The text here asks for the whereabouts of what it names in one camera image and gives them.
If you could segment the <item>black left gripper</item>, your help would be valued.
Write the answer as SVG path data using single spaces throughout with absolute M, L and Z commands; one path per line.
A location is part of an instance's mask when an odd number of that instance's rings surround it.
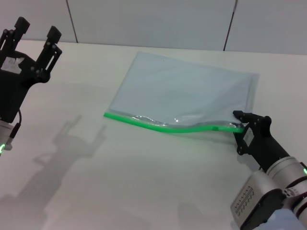
M 49 75 L 62 54 L 57 46 L 62 34 L 55 26 L 51 26 L 36 61 L 24 53 L 14 51 L 29 26 L 30 23 L 24 17 L 19 17 L 15 29 L 4 29 L 0 37 L 0 65 L 4 65 L 6 58 L 22 59 L 17 64 L 20 73 L 0 70 L 0 119 L 7 123 L 14 121 L 28 90 L 37 83 L 49 81 Z

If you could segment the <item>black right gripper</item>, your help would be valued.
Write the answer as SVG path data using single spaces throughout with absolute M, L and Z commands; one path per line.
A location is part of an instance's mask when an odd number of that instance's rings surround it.
M 278 160 L 289 157 L 286 150 L 271 135 L 271 118 L 234 110 L 233 115 L 247 124 L 243 132 L 234 133 L 236 151 L 239 155 L 251 155 L 266 173 Z

